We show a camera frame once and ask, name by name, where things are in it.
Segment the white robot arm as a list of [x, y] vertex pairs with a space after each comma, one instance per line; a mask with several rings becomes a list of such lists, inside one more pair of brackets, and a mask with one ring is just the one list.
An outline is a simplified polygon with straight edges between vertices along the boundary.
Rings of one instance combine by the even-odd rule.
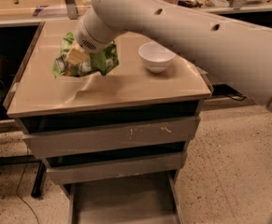
[[272, 28], [163, 0], [91, 0], [75, 39], [97, 53], [127, 32], [152, 39], [272, 112]]

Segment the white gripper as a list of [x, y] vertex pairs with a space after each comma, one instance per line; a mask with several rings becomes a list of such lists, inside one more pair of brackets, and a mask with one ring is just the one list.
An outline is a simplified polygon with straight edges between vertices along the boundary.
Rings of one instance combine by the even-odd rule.
[[93, 8], [88, 8], [79, 19], [75, 30], [75, 40], [78, 44], [70, 49], [66, 60], [74, 65], [85, 62], [89, 59], [87, 52], [98, 53], [123, 34], [125, 31], [109, 27], [98, 17]]

